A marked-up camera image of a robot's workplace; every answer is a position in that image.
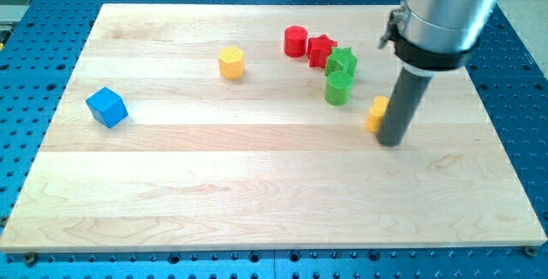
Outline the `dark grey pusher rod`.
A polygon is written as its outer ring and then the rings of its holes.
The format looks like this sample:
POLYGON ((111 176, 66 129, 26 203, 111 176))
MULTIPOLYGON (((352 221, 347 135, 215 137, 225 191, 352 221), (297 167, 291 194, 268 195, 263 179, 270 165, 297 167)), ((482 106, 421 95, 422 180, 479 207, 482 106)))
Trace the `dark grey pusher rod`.
POLYGON ((433 77, 433 72, 404 65, 390 95, 377 139, 384 146, 401 144, 414 113, 433 77))

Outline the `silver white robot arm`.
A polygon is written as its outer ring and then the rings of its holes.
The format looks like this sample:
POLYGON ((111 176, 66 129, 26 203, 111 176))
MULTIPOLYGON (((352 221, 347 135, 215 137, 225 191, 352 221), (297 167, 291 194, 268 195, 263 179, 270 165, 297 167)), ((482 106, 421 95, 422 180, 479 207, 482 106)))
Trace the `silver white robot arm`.
POLYGON ((433 75, 466 64, 497 0, 402 0, 390 12, 378 47, 388 42, 402 68, 377 132, 385 146, 400 145, 433 75))

